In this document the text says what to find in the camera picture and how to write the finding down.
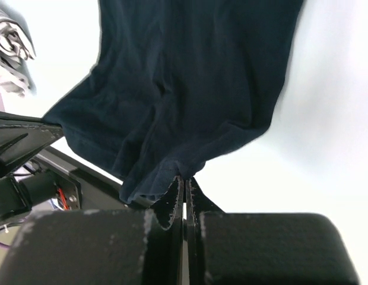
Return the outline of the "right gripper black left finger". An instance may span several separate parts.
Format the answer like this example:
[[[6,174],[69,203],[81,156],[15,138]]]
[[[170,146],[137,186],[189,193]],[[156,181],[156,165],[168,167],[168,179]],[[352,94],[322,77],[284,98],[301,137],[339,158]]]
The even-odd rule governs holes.
[[[42,211],[19,229],[1,285],[180,284],[181,178],[146,210]]]

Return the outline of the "navy tank top red trim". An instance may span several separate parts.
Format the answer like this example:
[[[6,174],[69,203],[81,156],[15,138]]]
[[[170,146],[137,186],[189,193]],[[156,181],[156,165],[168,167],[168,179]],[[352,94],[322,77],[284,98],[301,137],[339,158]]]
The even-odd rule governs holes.
[[[100,1],[100,56],[43,117],[74,153],[156,201],[264,134],[302,1]]]

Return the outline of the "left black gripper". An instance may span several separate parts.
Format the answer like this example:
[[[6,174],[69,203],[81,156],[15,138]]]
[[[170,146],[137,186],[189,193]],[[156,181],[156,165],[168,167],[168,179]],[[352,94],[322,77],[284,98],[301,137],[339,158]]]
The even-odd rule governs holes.
[[[59,125],[0,111],[0,178],[63,136]],[[35,205],[55,197],[57,191],[57,176],[53,172],[38,173],[19,181],[13,177],[1,179],[0,223],[25,217]]]

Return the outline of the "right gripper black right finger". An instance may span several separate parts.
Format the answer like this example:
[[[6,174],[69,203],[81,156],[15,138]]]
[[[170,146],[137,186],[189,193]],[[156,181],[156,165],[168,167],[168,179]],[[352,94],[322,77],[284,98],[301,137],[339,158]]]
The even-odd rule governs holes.
[[[187,180],[191,284],[359,284],[341,235],[315,213],[225,213]]]

